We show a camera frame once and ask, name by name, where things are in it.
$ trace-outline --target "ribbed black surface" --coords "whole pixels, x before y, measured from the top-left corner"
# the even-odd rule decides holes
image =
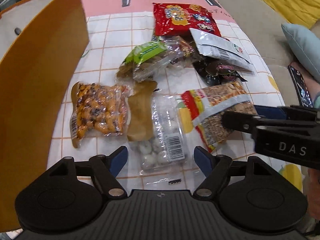
[[[18,240],[303,240],[296,231],[258,236],[228,224],[215,205],[184,191],[134,190],[110,201],[90,225],[64,235],[24,231]]]

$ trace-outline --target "barcode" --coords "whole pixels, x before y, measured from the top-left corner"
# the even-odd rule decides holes
[[[224,49],[217,48],[222,59],[230,59],[228,53]]]
[[[71,132],[71,139],[74,139],[77,137],[77,114],[73,113],[70,118],[70,132]]]
[[[168,159],[170,162],[184,159],[180,133],[173,133],[164,137]]]

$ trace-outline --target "package of eggs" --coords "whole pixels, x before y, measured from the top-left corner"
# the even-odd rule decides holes
[[[137,144],[142,170],[186,161],[188,150],[179,125],[174,96],[154,94],[151,104],[154,137]]]

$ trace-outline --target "hand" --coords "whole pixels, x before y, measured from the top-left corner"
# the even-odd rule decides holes
[[[308,192],[308,211],[311,217],[320,220],[320,171],[308,169],[310,186]]]

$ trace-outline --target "blue pillow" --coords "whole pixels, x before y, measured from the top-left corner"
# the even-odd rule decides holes
[[[320,40],[306,27],[298,24],[285,23],[281,27],[297,59],[320,83]]]

